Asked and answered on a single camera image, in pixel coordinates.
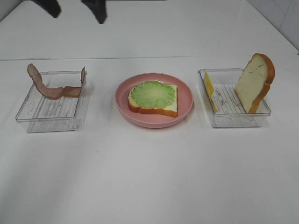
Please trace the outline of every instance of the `pink plate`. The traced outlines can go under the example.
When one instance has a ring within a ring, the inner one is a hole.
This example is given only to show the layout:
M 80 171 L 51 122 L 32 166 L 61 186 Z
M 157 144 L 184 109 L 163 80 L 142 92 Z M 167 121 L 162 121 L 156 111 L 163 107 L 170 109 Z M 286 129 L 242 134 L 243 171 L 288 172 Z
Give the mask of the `pink plate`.
M 139 83 L 155 80 L 178 86 L 178 116 L 176 118 L 160 114 L 141 114 L 130 111 L 128 107 L 129 91 Z M 187 116 L 193 105 L 192 91 L 187 84 L 176 77 L 161 73 L 145 73 L 125 80 L 117 88 L 115 99 L 119 111 L 126 120 L 135 125 L 148 128 L 162 128 L 177 124 Z

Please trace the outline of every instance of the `white table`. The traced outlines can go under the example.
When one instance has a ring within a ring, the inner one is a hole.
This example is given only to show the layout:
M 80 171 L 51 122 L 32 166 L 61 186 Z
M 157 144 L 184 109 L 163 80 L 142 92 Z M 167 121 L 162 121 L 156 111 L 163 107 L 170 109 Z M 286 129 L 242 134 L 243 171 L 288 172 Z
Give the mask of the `white table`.
M 237 56 L 298 51 L 246 0 L 109 1 L 100 25 L 79 0 L 55 19 L 32 1 L 0 23 L 0 60 Z
M 260 128 L 212 128 L 197 70 L 244 67 L 247 55 L 2 61 L 0 222 L 2 224 L 221 223 L 299 221 L 298 59 L 273 56 Z M 86 66 L 92 95 L 84 126 L 27 134 L 14 117 L 40 71 Z M 114 92 L 126 78 L 162 72 L 185 81 L 194 106 L 181 123 L 147 129 L 127 122 Z

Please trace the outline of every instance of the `bacon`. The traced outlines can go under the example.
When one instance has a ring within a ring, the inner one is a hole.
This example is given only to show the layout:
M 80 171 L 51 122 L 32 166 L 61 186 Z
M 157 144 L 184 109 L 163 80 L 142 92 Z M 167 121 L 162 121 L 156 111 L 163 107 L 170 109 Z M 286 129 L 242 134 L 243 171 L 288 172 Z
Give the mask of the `bacon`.
M 27 67 L 27 72 L 34 82 L 37 90 L 48 99 L 59 99 L 62 96 L 77 98 L 80 95 L 81 87 L 58 87 L 58 88 L 48 88 L 43 84 L 43 79 L 41 74 L 38 72 L 33 64 L 29 64 Z

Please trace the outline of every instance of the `clear plastic tray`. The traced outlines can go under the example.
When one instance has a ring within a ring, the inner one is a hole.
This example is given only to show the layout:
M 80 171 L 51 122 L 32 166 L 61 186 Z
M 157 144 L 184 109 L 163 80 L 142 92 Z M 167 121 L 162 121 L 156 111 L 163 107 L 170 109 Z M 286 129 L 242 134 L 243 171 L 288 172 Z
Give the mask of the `clear plastic tray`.
M 244 69 L 203 69 L 198 71 L 199 89 L 212 127 L 259 127 L 270 116 L 271 110 L 262 100 L 256 113 L 246 113 L 236 92 L 235 85 Z M 212 99 L 215 112 L 203 82 L 205 72 L 214 86 Z
M 81 71 L 41 72 L 47 87 L 81 86 L 78 98 L 48 99 L 32 84 L 15 120 L 28 133 L 76 130 L 84 121 L 88 106 L 86 78 L 80 81 Z

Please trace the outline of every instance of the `yellow cheese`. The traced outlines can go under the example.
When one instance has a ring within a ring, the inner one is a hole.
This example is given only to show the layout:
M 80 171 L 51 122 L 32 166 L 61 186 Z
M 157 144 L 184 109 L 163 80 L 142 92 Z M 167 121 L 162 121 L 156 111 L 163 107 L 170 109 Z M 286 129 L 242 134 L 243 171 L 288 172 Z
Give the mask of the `yellow cheese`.
M 212 84 L 212 81 L 209 77 L 209 74 L 207 72 L 205 72 L 205 76 L 204 76 L 204 84 L 205 84 L 205 87 L 206 87 L 206 91 L 207 91 L 207 94 L 209 95 L 209 98 L 210 98 L 210 101 L 211 101 L 211 104 L 212 104 L 212 107 L 214 109 L 214 112 L 217 113 L 218 112 L 218 109 L 212 99 L 212 95 L 213 95 L 213 92 L 214 92 L 214 86 Z

